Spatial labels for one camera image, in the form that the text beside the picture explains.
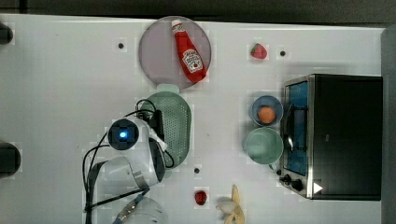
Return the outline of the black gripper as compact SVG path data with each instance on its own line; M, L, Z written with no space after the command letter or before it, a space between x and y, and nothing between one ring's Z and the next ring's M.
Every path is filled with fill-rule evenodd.
M155 110L152 117L148 121L148 125L155 133L164 140L163 132L163 113L161 110Z

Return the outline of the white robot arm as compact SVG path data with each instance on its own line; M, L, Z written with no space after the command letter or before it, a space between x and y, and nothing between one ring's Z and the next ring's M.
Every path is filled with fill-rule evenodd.
M85 223L93 224L93 210L134 195L116 222L121 224L150 188L163 181L167 144L163 136L163 115L159 109L141 109L114 121L93 150L108 147L115 157L94 162L84 171L86 192Z

